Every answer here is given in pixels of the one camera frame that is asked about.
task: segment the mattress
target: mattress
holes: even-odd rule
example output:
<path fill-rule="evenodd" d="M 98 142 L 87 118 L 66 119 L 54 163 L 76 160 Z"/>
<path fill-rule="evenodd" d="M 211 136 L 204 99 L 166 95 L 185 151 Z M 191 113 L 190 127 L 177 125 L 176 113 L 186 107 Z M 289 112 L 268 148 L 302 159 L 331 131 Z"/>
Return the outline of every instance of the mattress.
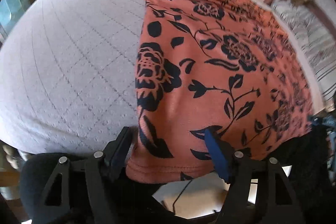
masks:
<path fill-rule="evenodd" d="M 37 0 L 0 51 L 0 139 L 85 155 L 137 126 L 144 11 L 144 0 Z"/>

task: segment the white mattress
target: white mattress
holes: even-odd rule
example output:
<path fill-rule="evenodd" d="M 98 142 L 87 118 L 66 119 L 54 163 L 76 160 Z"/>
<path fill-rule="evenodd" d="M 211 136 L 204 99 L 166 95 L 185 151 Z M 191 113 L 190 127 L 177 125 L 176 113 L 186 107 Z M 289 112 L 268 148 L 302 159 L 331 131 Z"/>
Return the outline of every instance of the white mattress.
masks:
<path fill-rule="evenodd" d="M 0 139 L 87 154 L 136 126 L 144 0 L 37 0 L 0 51 Z"/>

